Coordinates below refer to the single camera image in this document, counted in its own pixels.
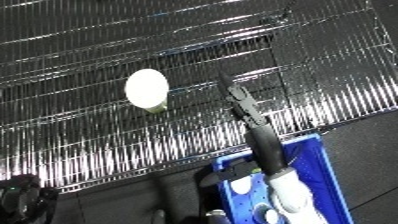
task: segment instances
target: blue container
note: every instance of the blue container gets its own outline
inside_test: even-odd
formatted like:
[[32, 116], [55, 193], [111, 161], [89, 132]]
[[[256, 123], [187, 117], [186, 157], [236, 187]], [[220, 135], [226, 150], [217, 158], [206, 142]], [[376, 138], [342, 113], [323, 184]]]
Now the blue container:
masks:
[[[333, 169], [317, 134], [289, 140], [284, 144], [285, 155], [297, 170], [300, 179], [307, 184], [314, 195], [315, 207], [330, 224], [353, 223], [347, 205], [340, 191]], [[220, 157], [213, 163], [214, 170], [229, 166], [231, 160], [250, 158], [251, 151]], [[224, 210], [234, 224], [259, 224], [253, 218], [253, 209], [259, 203], [272, 207], [268, 186], [262, 173], [251, 174], [252, 188], [247, 194], [237, 194], [231, 188], [230, 181], [218, 185], [223, 199]]]

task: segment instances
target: white robot part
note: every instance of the white robot part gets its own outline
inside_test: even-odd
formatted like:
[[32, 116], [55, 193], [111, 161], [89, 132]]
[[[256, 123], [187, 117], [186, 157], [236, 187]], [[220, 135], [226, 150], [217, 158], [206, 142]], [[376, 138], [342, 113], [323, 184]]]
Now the white robot part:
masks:
[[328, 224], [315, 208], [310, 189], [299, 180], [295, 169], [289, 168], [271, 177], [269, 182], [274, 189], [272, 202], [289, 224]]

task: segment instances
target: metal grid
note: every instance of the metal grid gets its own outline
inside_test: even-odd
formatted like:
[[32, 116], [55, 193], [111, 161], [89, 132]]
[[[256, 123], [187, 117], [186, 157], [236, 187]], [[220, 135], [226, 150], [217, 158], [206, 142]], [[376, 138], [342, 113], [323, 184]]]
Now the metal grid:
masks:
[[[220, 70], [281, 137], [396, 108], [395, 49], [369, 1], [0, 4], [1, 179], [35, 173], [67, 192], [229, 153], [244, 129]], [[167, 112], [125, 98], [142, 68], [168, 78]]]

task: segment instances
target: metal wire shelf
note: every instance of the metal wire shelf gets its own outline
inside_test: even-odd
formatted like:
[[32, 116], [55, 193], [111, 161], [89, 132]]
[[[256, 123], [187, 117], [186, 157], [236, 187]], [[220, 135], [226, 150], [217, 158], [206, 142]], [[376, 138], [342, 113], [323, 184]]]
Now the metal wire shelf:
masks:
[[[244, 148], [221, 69], [282, 138], [397, 107], [396, 51], [366, 0], [0, 4], [0, 179], [68, 192]], [[168, 78], [167, 112], [127, 102], [142, 68]]]

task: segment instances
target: black object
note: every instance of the black object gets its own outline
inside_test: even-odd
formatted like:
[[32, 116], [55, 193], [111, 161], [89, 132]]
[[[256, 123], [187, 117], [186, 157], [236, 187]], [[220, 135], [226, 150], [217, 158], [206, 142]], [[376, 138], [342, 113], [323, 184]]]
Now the black object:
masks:
[[245, 138], [258, 166], [268, 176], [286, 169], [288, 164], [283, 155], [282, 144], [269, 119], [258, 112], [257, 103], [249, 91], [222, 72], [219, 77], [220, 92], [231, 103], [235, 117], [245, 122]]
[[166, 213], [163, 210], [157, 210], [152, 216], [151, 224], [166, 224]]
[[237, 159], [232, 161], [227, 169], [215, 171], [208, 174], [200, 181], [200, 187], [210, 187], [222, 181], [234, 181], [250, 175], [254, 169], [258, 168], [255, 161]]
[[207, 224], [231, 224], [223, 210], [213, 210], [206, 214]]
[[58, 191], [40, 188], [38, 176], [25, 174], [0, 182], [0, 223], [50, 224], [54, 216]]

